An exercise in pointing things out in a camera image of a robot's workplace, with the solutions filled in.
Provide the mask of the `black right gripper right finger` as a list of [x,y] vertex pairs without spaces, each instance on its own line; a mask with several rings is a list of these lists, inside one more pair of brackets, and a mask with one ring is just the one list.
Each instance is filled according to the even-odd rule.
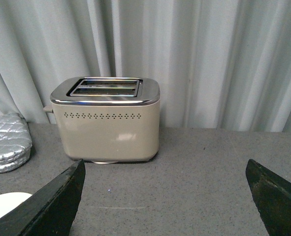
[[253,159],[245,174],[268,234],[291,236],[291,183]]

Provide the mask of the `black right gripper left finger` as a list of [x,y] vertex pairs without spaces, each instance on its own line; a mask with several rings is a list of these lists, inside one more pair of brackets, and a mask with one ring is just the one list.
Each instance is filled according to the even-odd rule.
[[67,236],[81,201],[86,169],[80,159],[0,218],[0,236]]

